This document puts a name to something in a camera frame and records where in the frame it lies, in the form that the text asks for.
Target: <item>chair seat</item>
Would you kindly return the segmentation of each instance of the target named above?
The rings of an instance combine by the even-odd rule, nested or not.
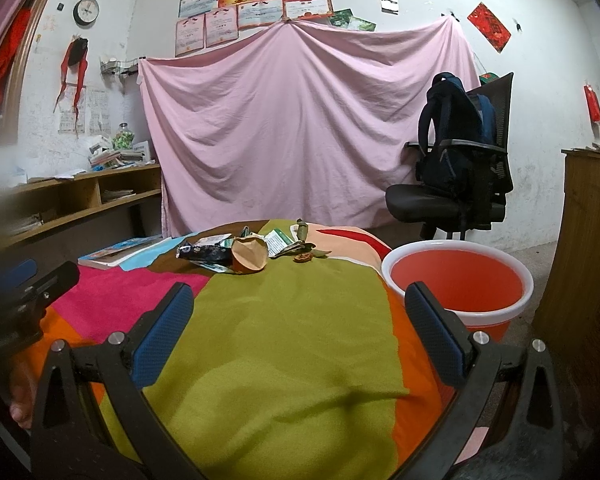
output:
[[[398,184],[386,190],[386,206],[391,215],[404,223],[444,221],[460,218],[460,206],[451,198],[440,196],[421,185]],[[491,203],[492,222],[502,222],[505,207]]]

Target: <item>trash can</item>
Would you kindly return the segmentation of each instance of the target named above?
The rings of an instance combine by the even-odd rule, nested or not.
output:
[[[392,251],[382,276],[404,301],[411,283],[424,282],[440,304],[471,331],[500,341],[534,291],[531,272],[507,253],[473,242],[426,240]]]

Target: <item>white bucket rim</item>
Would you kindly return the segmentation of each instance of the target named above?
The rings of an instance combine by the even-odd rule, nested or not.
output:
[[[404,301],[404,290],[400,288],[392,279],[391,271],[394,265],[405,256],[410,254],[421,253],[423,251],[467,251],[470,253],[483,254],[497,260],[511,270],[513,270],[520,278],[523,287],[522,297],[516,303],[499,310],[491,310],[490,312],[462,312],[459,310],[451,310],[462,320],[465,326],[494,326],[506,323],[522,314],[528,305],[531,295],[534,292],[534,279],[531,272],[519,260],[515,259],[510,254],[507,254],[499,249],[487,247],[475,242],[467,242],[463,240],[424,240],[422,242],[414,242],[411,244],[398,247],[391,251],[382,261],[382,277],[387,285],[389,285]]]

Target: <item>red diamond paper decoration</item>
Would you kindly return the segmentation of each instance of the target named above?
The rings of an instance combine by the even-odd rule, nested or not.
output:
[[[507,30],[502,22],[496,18],[485,4],[480,4],[475,7],[474,12],[469,14],[469,21],[484,34],[484,37],[489,40],[489,43],[498,51],[502,52],[504,47],[511,39],[511,33]]]

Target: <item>mesh chair backrest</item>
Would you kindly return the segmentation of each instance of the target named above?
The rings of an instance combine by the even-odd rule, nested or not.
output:
[[[512,84],[513,72],[480,88],[467,92],[468,94],[484,95],[491,101],[496,110],[496,144],[505,150],[509,143],[509,112],[511,108]],[[513,181],[511,180],[511,172],[509,171],[509,157],[506,155],[497,157],[493,170],[496,174],[493,191],[495,193],[511,192],[513,190]]]

